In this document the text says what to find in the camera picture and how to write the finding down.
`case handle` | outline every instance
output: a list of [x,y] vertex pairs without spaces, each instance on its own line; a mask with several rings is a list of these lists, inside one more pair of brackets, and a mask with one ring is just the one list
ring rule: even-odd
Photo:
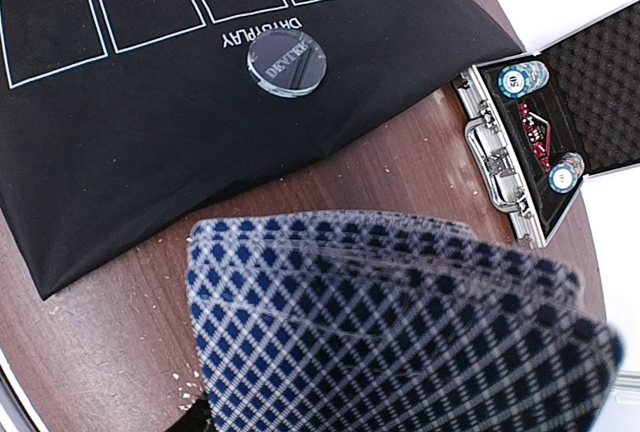
[[489,198],[493,206],[500,212],[505,214],[511,214],[513,212],[520,212],[520,206],[517,202],[507,202],[502,199],[500,192],[498,191],[498,183],[495,175],[492,174],[488,167],[487,162],[491,160],[484,152],[482,145],[476,138],[475,131],[478,127],[486,125],[486,119],[483,116],[470,120],[464,128],[464,136],[469,144],[473,158],[476,160],[478,167],[480,168],[480,175],[484,179],[484,183],[489,191]]

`black fabric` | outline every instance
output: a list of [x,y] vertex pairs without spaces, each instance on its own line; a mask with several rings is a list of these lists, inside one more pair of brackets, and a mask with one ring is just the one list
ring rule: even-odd
[[216,432],[207,396],[203,395],[165,432]]
[[640,162],[640,3],[543,54],[597,174]]
[[[42,297],[205,201],[326,157],[472,63],[519,52],[472,0],[0,7],[0,199]],[[308,97],[272,97],[247,73],[248,43],[274,26],[327,54]]]

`round wooden table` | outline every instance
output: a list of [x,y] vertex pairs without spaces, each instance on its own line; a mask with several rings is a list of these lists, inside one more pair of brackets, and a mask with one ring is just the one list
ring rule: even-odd
[[[503,27],[495,0],[476,0]],[[162,431],[202,391],[185,293],[196,221],[314,209],[379,209],[466,222],[511,243],[463,139],[464,112],[443,87],[333,157],[192,213],[43,302],[0,221],[0,347],[54,432]],[[604,318],[598,265],[579,199],[541,255],[582,274],[583,309]]]

